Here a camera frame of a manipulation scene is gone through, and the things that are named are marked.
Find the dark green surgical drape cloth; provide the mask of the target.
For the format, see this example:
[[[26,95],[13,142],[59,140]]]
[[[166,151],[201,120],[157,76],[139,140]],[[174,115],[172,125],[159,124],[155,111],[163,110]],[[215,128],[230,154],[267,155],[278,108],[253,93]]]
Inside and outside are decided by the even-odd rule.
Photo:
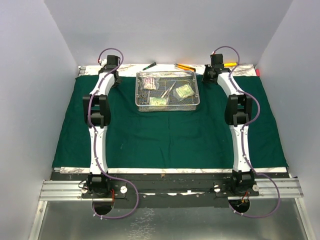
[[[88,168],[91,140],[84,122],[82,98],[96,85],[96,75],[75,80],[52,166]],[[257,76],[237,76],[237,84],[258,103],[258,119],[248,129],[249,157],[258,168],[286,167],[276,120],[262,82]],[[108,95],[111,122],[106,134],[109,168],[230,169],[234,164],[233,141],[224,113],[227,96],[216,84],[197,77],[200,104],[193,111],[140,112],[135,104],[134,77]]]

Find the pink packet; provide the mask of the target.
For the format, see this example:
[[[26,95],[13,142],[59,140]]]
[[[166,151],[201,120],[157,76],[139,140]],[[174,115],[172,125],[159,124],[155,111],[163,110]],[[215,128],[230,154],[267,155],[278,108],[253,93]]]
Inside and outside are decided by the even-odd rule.
[[[143,77],[141,80],[142,90],[158,90],[159,89],[159,77]]]

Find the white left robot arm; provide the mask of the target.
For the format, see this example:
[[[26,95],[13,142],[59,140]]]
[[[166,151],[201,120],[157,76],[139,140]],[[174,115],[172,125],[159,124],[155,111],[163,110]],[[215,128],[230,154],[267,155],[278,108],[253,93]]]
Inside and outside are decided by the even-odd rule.
[[[112,194],[106,160],[106,135],[111,122],[111,110],[108,94],[111,88],[120,83],[118,68],[121,58],[108,55],[99,61],[101,69],[98,81],[93,90],[82,97],[84,121],[90,135],[90,168],[86,179],[89,194],[98,198],[109,197]]]

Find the metal mesh instrument tray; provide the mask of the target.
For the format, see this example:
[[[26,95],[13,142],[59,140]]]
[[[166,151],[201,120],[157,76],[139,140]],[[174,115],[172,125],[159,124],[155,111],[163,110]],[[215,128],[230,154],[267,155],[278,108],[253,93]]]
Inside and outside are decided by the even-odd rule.
[[[170,91],[168,104],[164,106],[150,106],[138,105],[137,94],[138,88],[142,86],[142,78],[154,77],[159,78],[158,90],[150,90],[150,97],[161,97],[165,90],[167,90],[174,82],[175,85]],[[178,101],[174,95],[173,90],[185,84],[190,84],[195,94],[182,101]],[[135,104],[140,112],[167,112],[167,111],[193,111],[200,104],[200,94],[196,73],[193,71],[151,71],[138,72],[135,81]]]

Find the green gauze packet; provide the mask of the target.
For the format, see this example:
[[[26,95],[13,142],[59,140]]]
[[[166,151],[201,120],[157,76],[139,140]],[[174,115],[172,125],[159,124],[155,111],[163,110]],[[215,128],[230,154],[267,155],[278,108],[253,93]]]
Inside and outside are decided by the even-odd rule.
[[[150,97],[149,105],[150,106],[166,106],[169,102],[167,97]]]
[[[180,87],[175,88],[173,91],[173,96],[178,100],[182,101],[188,97],[191,97],[195,94],[195,91],[192,89],[190,84],[184,84]]]

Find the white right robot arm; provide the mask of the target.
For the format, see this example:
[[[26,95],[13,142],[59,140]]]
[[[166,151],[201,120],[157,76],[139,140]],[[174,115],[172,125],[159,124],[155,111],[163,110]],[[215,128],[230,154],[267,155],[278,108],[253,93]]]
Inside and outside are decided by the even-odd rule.
[[[202,81],[219,85],[227,96],[224,120],[231,132],[234,157],[228,187],[232,194],[243,195],[255,184],[248,141],[253,99],[236,83],[231,70],[224,65],[222,54],[210,55],[210,64],[205,65]]]

